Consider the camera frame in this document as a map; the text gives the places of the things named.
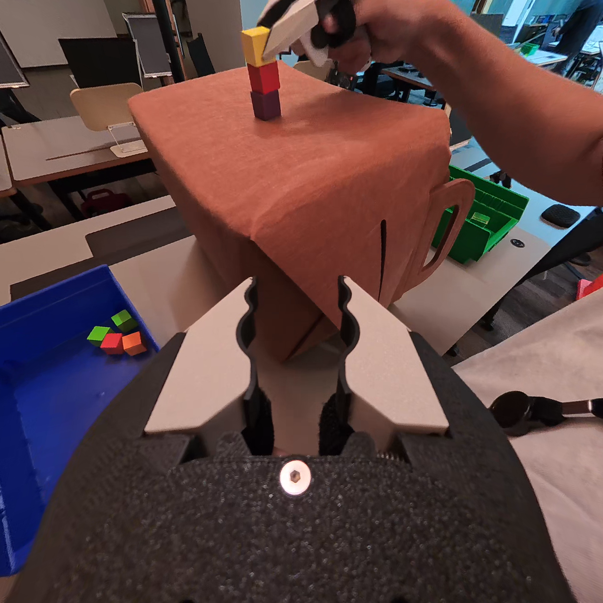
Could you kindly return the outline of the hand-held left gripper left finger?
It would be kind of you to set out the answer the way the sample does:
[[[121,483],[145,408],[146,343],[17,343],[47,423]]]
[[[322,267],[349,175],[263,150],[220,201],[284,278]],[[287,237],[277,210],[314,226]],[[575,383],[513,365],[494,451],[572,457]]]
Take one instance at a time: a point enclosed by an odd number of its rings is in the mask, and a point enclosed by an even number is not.
[[[145,435],[196,435],[204,448],[216,448],[224,433],[244,429],[252,361],[238,333],[253,315],[248,298],[255,284],[245,279],[186,330]]]

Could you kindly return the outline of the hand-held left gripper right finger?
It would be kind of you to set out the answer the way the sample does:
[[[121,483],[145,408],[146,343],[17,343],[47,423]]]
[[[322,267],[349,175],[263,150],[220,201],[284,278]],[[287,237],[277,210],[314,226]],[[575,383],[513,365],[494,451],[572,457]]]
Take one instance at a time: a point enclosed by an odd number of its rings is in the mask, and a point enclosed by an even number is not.
[[[350,277],[338,278],[340,335],[336,416],[369,435],[378,451],[397,436],[445,435],[448,419],[410,330]]]

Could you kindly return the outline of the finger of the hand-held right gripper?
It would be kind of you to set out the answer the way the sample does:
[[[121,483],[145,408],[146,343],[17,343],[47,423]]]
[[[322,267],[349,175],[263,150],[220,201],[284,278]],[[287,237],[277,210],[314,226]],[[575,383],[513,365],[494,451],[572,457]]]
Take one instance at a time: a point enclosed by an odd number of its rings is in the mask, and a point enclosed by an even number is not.
[[[297,10],[300,1],[268,1],[260,17],[257,26],[272,28],[275,24]]]
[[[297,10],[287,18],[279,20],[270,29],[267,46],[263,54],[275,56],[285,52],[295,42],[299,41],[304,54],[311,61],[321,61],[321,49],[314,47],[311,41],[311,30],[319,23],[319,13],[316,1],[300,1]]]

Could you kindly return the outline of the yellow wooden cube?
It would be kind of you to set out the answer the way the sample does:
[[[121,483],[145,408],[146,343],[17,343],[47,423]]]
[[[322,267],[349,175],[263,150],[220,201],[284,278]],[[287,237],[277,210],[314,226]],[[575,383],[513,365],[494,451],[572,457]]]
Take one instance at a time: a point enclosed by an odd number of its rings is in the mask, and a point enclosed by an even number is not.
[[[276,62],[274,54],[264,58],[265,48],[267,46],[270,29],[264,26],[257,26],[241,31],[242,49],[245,62],[256,68]]]

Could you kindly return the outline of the purple wooden cube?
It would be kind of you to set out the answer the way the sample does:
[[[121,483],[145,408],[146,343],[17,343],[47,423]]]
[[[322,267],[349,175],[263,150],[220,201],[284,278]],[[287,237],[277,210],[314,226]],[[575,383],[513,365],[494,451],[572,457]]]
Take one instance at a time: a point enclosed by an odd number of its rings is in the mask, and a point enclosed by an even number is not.
[[[254,117],[261,121],[270,121],[281,117],[279,90],[268,93],[250,92]]]

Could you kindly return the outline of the blue plastic bin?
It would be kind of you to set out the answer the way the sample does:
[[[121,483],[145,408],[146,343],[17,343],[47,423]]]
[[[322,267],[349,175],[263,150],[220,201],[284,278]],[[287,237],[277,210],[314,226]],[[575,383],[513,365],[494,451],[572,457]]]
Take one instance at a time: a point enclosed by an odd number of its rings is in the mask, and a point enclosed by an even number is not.
[[[123,310],[145,353],[110,356],[87,341]],[[81,439],[159,349],[106,265],[1,306],[2,577],[24,565]]]

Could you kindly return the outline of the green plastic bin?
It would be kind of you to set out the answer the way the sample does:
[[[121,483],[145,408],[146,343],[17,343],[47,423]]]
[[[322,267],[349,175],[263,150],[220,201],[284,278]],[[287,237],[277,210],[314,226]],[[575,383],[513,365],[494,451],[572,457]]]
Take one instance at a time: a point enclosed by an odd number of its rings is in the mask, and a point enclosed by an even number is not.
[[[449,166],[449,173],[450,180],[470,181],[475,187],[475,197],[448,257],[461,264],[477,262],[519,223],[529,199],[453,165]],[[489,224],[481,227],[471,222],[469,218],[474,212],[491,216]]]

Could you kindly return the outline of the person's right forearm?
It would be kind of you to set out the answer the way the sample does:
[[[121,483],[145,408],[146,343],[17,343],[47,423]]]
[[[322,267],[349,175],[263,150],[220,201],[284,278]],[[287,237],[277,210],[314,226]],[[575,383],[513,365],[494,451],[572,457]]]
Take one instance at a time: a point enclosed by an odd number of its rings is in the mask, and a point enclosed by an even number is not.
[[[420,11],[413,64],[495,164],[552,200],[602,206],[602,95],[539,68],[453,4]]]

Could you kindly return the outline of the light grey desk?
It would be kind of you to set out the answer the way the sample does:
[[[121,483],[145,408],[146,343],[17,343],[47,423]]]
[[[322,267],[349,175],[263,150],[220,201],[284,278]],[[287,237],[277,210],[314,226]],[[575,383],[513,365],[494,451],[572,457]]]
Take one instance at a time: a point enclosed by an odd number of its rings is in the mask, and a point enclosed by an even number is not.
[[[143,241],[160,232],[163,218],[175,216],[174,202],[163,197],[1,245],[1,304],[11,301],[13,284],[92,259],[87,235],[108,231],[101,236],[104,250],[110,243],[131,249],[117,236],[132,235],[138,251]],[[462,266],[446,258],[390,310],[442,355],[549,249],[516,227],[477,263]],[[111,260],[109,266],[160,345],[187,330],[230,292],[192,236],[121,262]],[[267,353],[262,341],[256,340],[252,350],[260,386],[272,404],[275,445],[288,453],[315,455],[321,408],[335,391],[341,343],[332,338],[283,364]]]
[[[492,162],[474,138],[467,145],[452,150],[450,163],[460,169],[474,173],[487,179],[499,170],[499,166]],[[551,198],[525,187],[515,179],[511,181],[511,189],[529,198],[529,203],[521,217],[517,228],[530,233],[545,241],[551,247],[575,230],[581,222],[594,211],[596,206],[571,206],[580,217],[578,221],[567,229],[562,229],[541,219],[541,214],[556,202]]]

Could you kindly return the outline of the person's right hand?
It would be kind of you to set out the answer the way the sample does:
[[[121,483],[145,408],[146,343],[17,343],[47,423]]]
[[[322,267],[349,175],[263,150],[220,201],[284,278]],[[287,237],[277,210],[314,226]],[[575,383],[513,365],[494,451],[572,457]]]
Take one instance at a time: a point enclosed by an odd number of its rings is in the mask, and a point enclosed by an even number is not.
[[[356,29],[329,57],[346,72],[358,72],[370,60],[393,63],[411,56],[411,49],[440,24],[463,17],[450,1],[353,1]]]

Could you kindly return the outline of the black pole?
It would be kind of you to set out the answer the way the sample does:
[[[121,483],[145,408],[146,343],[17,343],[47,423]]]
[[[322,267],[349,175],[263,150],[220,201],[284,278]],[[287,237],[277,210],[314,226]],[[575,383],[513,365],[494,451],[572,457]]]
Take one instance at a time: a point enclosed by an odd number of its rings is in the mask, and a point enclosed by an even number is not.
[[[175,83],[186,80],[183,67],[182,46],[170,1],[151,1],[158,21],[162,42],[168,55],[172,79]]]

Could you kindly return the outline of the black badge reel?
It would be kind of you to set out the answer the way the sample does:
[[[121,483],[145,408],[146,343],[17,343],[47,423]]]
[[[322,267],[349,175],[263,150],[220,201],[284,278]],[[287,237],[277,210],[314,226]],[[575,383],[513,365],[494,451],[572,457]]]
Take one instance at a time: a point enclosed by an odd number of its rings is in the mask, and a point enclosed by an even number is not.
[[[509,391],[498,396],[489,407],[504,433],[520,437],[535,430],[560,426],[568,419],[602,419],[602,398],[560,402],[542,396]]]

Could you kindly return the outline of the framed dark screen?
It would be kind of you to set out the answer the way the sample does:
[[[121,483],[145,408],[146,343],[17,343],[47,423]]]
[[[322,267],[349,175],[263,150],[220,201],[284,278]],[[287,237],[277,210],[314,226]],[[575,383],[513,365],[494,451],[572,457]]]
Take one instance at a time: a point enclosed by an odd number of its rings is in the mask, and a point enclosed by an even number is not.
[[[30,87],[30,82],[1,33],[1,89],[22,89]]]
[[[122,16],[134,41],[143,78],[170,77],[170,58],[163,44],[157,16],[154,13],[123,13]]]

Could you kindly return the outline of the rust brown felt bag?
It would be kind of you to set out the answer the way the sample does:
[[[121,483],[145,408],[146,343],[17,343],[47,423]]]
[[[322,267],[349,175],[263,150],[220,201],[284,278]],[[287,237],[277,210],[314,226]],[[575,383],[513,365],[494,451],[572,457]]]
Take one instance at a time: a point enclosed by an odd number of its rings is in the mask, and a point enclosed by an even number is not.
[[[278,361],[341,324],[338,277],[388,307],[448,255],[475,199],[451,179],[442,110],[279,66],[281,117],[253,115],[246,68],[155,89],[129,108],[155,169],[227,290],[258,281]]]

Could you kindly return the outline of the black flat panel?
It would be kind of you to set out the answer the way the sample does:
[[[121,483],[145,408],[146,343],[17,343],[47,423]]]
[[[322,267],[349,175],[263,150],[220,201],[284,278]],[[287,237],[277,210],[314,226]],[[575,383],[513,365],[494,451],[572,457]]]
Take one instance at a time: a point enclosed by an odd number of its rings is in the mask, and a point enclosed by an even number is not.
[[[131,39],[59,39],[58,43],[78,88],[142,85],[136,45]]]

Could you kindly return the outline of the wooden panel on clear stand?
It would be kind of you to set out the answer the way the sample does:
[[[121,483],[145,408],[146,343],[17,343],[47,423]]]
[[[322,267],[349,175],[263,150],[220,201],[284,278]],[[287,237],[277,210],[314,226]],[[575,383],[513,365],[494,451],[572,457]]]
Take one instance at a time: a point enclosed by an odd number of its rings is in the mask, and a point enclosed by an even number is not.
[[[76,88],[71,91],[70,100],[88,130],[109,133],[114,142],[110,151],[123,159],[148,152],[128,105],[131,98],[142,92],[143,88],[136,83],[111,84]],[[133,128],[134,138],[117,138],[115,132],[124,128]]]

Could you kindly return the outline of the red bag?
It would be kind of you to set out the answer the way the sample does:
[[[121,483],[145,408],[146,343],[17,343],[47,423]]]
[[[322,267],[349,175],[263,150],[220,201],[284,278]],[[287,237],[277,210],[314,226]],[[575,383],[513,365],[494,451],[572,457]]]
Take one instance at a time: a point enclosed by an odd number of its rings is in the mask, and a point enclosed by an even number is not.
[[[102,188],[89,192],[81,204],[80,210],[85,218],[92,218],[132,205],[132,199],[126,193],[116,193],[110,189]]]

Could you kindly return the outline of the orange traffic cone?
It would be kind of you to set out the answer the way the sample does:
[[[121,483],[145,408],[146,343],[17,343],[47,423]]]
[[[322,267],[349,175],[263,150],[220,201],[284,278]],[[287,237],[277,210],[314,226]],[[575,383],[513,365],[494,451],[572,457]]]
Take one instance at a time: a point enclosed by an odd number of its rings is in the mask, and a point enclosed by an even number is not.
[[[577,283],[577,292],[575,300],[578,301],[585,296],[600,290],[603,286],[603,275],[601,274],[594,281],[580,279]]]

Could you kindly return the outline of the black oval pad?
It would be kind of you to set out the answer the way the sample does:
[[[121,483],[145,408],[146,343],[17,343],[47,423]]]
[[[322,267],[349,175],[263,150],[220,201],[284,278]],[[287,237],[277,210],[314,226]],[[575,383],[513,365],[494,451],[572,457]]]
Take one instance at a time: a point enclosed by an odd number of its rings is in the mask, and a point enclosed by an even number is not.
[[[569,229],[581,219],[581,215],[578,211],[557,203],[546,208],[540,219],[559,229]]]

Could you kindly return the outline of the brown edged grey table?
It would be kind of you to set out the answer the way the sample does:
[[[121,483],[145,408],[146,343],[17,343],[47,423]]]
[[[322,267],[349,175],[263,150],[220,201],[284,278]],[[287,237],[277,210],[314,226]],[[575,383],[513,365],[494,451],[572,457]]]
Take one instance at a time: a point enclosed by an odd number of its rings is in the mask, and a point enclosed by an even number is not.
[[[89,130],[80,117],[64,117],[1,129],[13,183],[29,186],[149,159],[149,153],[116,155],[111,147],[138,140],[135,126]]]

